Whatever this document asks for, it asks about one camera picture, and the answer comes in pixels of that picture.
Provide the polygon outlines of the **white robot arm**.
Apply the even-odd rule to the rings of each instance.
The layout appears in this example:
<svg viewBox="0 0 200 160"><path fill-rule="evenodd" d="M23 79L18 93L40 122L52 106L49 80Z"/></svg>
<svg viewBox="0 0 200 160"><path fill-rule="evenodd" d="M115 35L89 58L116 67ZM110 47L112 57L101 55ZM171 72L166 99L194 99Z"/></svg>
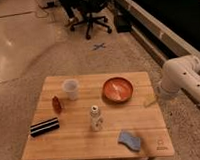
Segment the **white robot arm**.
<svg viewBox="0 0 200 160"><path fill-rule="evenodd" d="M186 90L200 103L200 59L195 55L172 58L162 67L162 76L156 86L156 94L145 98L147 108L157 102L158 98L170 100L181 89Z"/></svg>

